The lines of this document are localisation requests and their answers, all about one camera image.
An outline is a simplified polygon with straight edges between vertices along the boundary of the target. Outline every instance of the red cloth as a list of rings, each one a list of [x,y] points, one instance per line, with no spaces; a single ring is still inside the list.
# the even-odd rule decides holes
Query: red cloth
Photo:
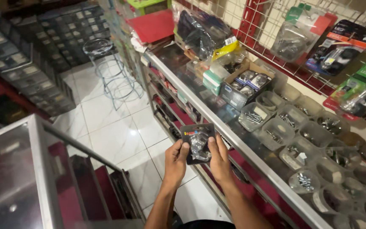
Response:
[[[152,43],[173,34],[173,13],[165,9],[126,21],[142,42]]]

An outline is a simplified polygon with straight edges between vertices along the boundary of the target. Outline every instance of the white tiled floor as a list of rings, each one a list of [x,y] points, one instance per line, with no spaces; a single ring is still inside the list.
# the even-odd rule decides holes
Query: white tiled floor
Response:
[[[111,67],[112,73],[117,70],[117,66]],[[155,120],[146,92],[135,82],[135,89],[143,96],[139,98],[132,93],[117,101],[115,105],[118,110],[115,110],[112,101],[104,95],[103,83],[95,76],[92,64],[73,68],[63,73],[62,77],[80,104],[59,116],[54,126],[119,168],[129,171],[140,206],[148,216],[165,173],[165,150],[173,143]],[[116,96],[125,96],[130,92],[127,80],[117,80],[115,83],[120,84]],[[70,156],[77,154],[77,151],[68,147]],[[94,159],[92,164],[94,168],[101,166]],[[229,221],[190,166],[177,191],[175,211],[183,222],[196,219]]]

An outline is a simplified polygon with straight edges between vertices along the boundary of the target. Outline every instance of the hand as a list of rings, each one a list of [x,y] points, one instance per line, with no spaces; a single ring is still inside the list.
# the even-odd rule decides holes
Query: hand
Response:
[[[162,185],[177,189],[186,173],[186,157],[189,153],[189,143],[179,139],[165,151],[165,176]]]
[[[214,179],[221,185],[231,185],[234,180],[231,176],[230,161],[228,160],[228,149],[221,139],[219,133],[216,138],[208,139],[208,147],[211,152],[210,168]]]

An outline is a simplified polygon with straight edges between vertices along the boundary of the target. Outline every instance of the yellow object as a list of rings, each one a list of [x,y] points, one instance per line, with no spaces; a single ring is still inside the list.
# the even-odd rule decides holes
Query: yellow object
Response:
[[[222,57],[223,55],[234,51],[238,46],[239,46],[239,42],[236,40],[235,42],[233,42],[229,45],[226,45],[222,48],[214,50],[212,60],[218,59],[218,58]]]

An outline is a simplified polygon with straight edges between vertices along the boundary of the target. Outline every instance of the person's left hand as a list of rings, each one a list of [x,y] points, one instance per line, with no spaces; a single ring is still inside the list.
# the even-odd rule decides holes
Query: person's left hand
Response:
[[[177,189],[186,173],[186,157],[189,153],[189,143],[179,139],[165,151],[165,176],[163,183],[168,188]]]

